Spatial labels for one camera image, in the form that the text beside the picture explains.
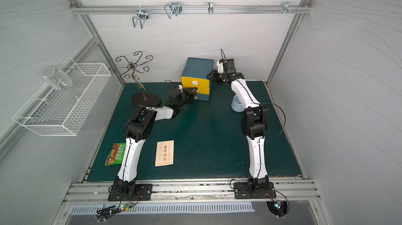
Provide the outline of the metal bracket hook right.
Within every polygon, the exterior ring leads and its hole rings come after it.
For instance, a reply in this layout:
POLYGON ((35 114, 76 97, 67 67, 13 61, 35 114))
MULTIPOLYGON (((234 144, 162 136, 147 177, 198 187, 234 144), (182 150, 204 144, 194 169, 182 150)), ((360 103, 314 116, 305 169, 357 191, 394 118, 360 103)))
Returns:
POLYGON ((281 13, 281 14, 297 14, 299 13, 299 9, 292 9, 289 2, 285 2, 283 7, 280 9, 272 9, 274 13, 281 13))

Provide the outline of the small metal clip hook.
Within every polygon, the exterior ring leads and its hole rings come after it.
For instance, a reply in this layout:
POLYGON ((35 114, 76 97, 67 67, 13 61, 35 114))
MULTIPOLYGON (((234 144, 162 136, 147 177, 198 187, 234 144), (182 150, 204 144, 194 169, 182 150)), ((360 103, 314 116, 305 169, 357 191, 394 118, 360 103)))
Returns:
POLYGON ((208 10, 208 14, 212 15, 214 13, 214 7, 213 7, 213 3, 212 2, 208 2, 207 3, 207 10, 208 10))

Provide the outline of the right controller board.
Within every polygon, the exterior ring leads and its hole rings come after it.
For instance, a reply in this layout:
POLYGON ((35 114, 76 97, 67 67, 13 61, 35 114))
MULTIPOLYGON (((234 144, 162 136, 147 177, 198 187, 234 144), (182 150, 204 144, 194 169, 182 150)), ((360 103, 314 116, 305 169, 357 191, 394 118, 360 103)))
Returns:
POLYGON ((290 211, 290 203, 289 200, 285 195, 281 192, 274 190, 275 193, 280 194, 282 197, 285 198, 285 201, 279 201, 268 192, 265 192, 265 195, 268 196, 271 201, 267 202, 267 208, 271 214, 273 214, 276 218, 285 217, 290 211))

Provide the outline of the aluminium front rail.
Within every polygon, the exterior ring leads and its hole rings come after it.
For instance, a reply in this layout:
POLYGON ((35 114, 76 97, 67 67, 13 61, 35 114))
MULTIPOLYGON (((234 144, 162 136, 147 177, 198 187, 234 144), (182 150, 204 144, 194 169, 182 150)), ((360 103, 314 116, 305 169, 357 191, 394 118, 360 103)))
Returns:
MULTIPOLYGON (((271 177, 274 189, 278 191, 277 199, 289 201, 321 200, 320 193, 313 180, 301 177, 271 177)), ((234 184, 247 185, 247 179, 168 179, 139 180, 137 184, 151 184, 150 201, 153 203, 172 202, 231 202, 235 201, 234 184)), ((70 185, 64 205, 106 204, 109 187, 112 182, 84 182, 70 185)))

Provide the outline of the beige postcard with calligraphy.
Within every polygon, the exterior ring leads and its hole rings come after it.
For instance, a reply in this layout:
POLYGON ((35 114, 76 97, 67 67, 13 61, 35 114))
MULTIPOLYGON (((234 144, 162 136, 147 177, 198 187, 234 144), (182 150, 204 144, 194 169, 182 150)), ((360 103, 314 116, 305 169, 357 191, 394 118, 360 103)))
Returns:
POLYGON ((174 140, 157 142, 155 167, 174 164, 174 140))

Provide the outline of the brown metal jewelry stand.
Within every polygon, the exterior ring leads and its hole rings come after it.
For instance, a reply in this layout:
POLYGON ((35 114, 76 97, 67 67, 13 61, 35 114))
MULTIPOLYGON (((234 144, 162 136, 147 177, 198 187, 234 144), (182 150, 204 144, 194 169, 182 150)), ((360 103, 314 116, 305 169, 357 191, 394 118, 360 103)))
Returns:
POLYGON ((149 72, 150 68, 147 64, 154 59, 152 55, 147 55, 144 58, 142 51, 136 51, 134 57, 137 58, 135 62, 129 61, 129 59, 120 55, 115 59, 116 65, 109 68, 111 73, 117 73, 118 69, 126 69, 125 72, 120 74, 120 77, 126 81, 132 79, 136 84, 140 92, 135 93, 131 97, 131 102, 133 105, 142 105, 145 107, 158 107, 161 103, 161 99, 158 95, 150 94, 146 91, 145 86, 140 83, 140 78, 138 74, 145 74, 149 72))

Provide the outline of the green red snack packet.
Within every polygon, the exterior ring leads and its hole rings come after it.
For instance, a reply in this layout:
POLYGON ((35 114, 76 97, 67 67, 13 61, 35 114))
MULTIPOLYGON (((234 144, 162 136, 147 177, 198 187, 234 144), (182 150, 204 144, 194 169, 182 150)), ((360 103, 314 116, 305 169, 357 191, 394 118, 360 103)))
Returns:
POLYGON ((125 143, 114 143, 111 152, 108 154, 105 166, 122 164, 125 154, 125 143))

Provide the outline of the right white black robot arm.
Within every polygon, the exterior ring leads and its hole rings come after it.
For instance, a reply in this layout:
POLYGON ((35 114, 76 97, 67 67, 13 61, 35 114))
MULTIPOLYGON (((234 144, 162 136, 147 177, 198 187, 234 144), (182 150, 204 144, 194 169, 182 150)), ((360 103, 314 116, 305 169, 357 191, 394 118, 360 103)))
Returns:
POLYGON ((230 88, 238 97, 243 107, 241 129, 249 146, 250 167, 248 187, 254 195, 269 187, 269 176, 265 164, 264 144, 269 123, 269 109, 262 105, 252 94, 244 77, 240 73, 219 73, 212 71, 207 78, 212 82, 230 88))

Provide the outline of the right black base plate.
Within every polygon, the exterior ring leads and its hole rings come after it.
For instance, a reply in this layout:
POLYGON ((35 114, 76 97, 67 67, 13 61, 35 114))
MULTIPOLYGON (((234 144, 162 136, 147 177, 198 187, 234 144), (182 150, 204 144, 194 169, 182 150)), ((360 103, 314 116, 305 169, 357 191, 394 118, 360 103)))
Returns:
POLYGON ((274 184, 269 182, 268 187, 252 189, 247 183, 236 182, 233 184, 235 199, 271 199, 276 198, 274 184))

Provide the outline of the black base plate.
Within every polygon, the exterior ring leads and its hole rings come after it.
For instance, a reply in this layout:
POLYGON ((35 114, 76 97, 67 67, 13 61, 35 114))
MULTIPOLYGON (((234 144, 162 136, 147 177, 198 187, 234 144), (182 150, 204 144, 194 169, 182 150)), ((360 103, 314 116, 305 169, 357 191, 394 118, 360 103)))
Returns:
POLYGON ((274 184, 269 182, 268 187, 252 189, 247 183, 236 182, 233 184, 235 199, 271 199, 276 198, 274 184))
POLYGON ((152 184, 112 185, 108 192, 107 200, 109 202, 149 201, 151 199, 152 184))

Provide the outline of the teal drawer cabinet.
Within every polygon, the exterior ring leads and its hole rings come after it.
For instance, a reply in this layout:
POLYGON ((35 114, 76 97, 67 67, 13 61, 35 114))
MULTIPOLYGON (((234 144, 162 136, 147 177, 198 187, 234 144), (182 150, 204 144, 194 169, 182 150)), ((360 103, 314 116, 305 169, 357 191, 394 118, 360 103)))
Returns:
POLYGON ((214 70, 212 59, 189 57, 181 74, 181 82, 184 88, 198 89, 196 99, 208 102, 212 81, 207 77, 214 70))

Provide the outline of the metal double hook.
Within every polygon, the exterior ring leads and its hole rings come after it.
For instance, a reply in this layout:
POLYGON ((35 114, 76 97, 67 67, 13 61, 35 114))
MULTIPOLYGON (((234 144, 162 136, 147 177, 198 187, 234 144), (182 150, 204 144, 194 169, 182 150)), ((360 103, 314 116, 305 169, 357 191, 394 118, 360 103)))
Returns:
POLYGON ((149 19, 149 14, 146 10, 142 9, 141 7, 136 11, 136 16, 132 17, 133 27, 140 27, 143 29, 146 20, 149 19))

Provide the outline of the light blue mug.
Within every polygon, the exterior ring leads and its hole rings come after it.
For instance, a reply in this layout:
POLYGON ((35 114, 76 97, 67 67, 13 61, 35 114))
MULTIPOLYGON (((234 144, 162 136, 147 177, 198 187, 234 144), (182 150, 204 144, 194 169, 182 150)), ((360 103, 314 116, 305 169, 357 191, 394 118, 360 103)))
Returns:
POLYGON ((235 95, 232 99, 231 109, 237 113, 242 113, 244 111, 244 107, 237 95, 235 95))

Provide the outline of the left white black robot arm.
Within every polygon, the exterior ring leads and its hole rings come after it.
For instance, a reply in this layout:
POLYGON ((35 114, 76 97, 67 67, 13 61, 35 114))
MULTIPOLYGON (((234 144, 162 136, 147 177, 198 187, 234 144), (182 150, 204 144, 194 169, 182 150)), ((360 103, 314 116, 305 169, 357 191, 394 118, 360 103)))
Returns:
POLYGON ((111 195, 118 200, 133 199, 139 189, 136 187, 137 167, 142 147, 150 136, 158 120, 175 118, 181 108, 196 99, 198 89, 179 86, 169 92, 169 99, 163 107, 146 107, 138 105, 124 126, 126 148, 122 165, 114 179, 111 195))

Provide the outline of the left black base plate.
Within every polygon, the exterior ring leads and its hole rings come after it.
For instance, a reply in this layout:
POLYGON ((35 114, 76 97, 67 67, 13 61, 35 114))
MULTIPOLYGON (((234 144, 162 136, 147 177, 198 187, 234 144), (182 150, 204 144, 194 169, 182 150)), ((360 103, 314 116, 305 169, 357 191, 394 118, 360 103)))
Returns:
POLYGON ((151 199, 152 184, 112 185, 108 192, 107 200, 109 202, 149 201, 151 199))

